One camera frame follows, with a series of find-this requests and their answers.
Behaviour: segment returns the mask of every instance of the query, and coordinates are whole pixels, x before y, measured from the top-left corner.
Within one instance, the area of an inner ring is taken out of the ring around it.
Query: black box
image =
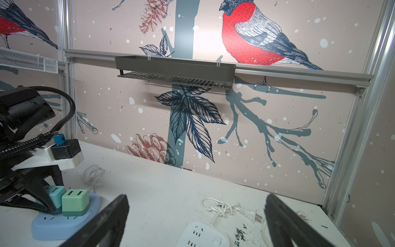
[[[81,147],[77,139],[71,139],[66,140],[66,143],[53,145],[51,151],[55,160],[63,160],[66,158],[73,158],[76,154],[81,152]]]

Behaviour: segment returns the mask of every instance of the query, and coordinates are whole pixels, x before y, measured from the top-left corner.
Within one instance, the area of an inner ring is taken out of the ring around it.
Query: white table
[[[102,200],[101,208],[119,194],[126,194],[129,215],[121,242],[126,246],[174,247],[187,224],[196,219],[210,223],[213,214],[200,206],[203,197],[213,197],[257,210],[264,217],[266,191],[208,177],[188,170],[156,163],[111,149],[80,142],[85,160],[63,174],[66,190],[86,188],[82,172],[97,164],[105,169],[100,179],[103,186],[96,188]],[[279,196],[294,211],[306,214],[308,223],[322,236],[338,247],[350,247],[343,235],[317,205]],[[38,215],[28,209],[0,207],[0,246],[52,247],[63,241],[37,241],[30,224]],[[233,216],[219,217],[215,224],[235,246],[236,228],[245,232],[246,241],[240,247],[266,246],[261,238],[262,224],[236,212]]]

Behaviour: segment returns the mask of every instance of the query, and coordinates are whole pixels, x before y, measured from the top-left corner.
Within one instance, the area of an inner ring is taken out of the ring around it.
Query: wallpaper
[[[340,223],[356,247],[395,246],[394,81],[392,70]]]
[[[56,1],[0,0],[0,47],[58,59]],[[0,66],[0,91],[18,85],[60,87],[60,75]],[[40,92],[56,117],[34,127],[24,140],[48,132],[62,115],[60,95]]]
[[[360,72],[381,5],[74,1],[73,47]],[[354,88],[245,75],[221,91],[118,73],[113,63],[76,64],[80,140],[322,203]]]

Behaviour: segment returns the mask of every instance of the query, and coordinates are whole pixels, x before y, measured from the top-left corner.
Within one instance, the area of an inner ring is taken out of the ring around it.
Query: black cable
[[[45,134],[39,134],[35,138],[32,138],[30,140],[18,143],[14,146],[10,146],[10,147],[7,147],[7,148],[1,150],[0,151],[0,159],[13,157],[15,155],[24,153],[28,150],[32,150],[32,149],[35,149],[35,148],[38,148],[38,147],[41,147],[41,146],[47,144],[52,139],[53,136],[58,134],[60,129],[63,127],[63,125],[65,125],[67,123],[67,121],[69,121],[75,114],[76,108],[75,108],[74,100],[65,92],[63,92],[59,89],[53,88],[53,87],[45,87],[45,86],[32,86],[29,88],[34,89],[36,91],[47,91],[47,92],[54,92],[54,93],[60,94],[65,99],[67,99],[67,101],[69,102],[70,112],[63,119],[61,119],[49,132],[47,132]]]

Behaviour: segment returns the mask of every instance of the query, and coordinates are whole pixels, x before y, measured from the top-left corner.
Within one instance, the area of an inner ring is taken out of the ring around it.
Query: red bird
[[[254,0],[224,0],[222,42],[239,63],[276,65],[293,63],[322,70],[289,41],[281,27],[262,14]]]
[[[58,49],[48,35],[27,18],[13,0],[0,0],[0,35],[8,49],[8,36],[11,34],[34,37]]]

